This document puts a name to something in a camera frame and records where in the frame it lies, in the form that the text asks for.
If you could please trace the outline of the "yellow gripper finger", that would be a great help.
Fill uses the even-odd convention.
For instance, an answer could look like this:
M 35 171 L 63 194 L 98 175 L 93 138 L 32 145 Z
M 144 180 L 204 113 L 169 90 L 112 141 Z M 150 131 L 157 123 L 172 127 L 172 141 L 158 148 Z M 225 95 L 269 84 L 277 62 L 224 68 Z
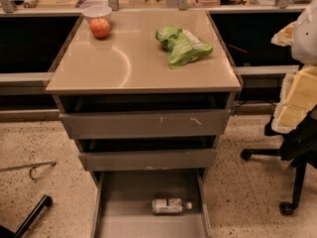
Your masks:
M 293 43 L 293 30 L 294 30 L 294 22 L 289 23 L 283 29 L 281 29 L 278 33 L 274 34 L 271 38 L 270 42 L 274 45 L 286 47 L 291 46 Z
M 317 105 L 317 66 L 305 65 L 297 73 L 288 73 L 280 91 L 271 122 L 274 132 L 294 130 Z

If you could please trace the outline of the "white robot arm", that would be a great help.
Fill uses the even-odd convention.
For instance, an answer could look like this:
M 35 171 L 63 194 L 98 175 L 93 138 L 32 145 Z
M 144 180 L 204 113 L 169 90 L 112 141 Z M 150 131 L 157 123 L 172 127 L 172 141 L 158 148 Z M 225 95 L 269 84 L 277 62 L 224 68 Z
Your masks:
M 273 113 L 271 129 L 287 134 L 317 105 L 317 0 L 312 0 L 297 20 L 276 33 L 271 42 L 291 46 L 292 57 L 303 64 L 301 70 L 285 76 Z

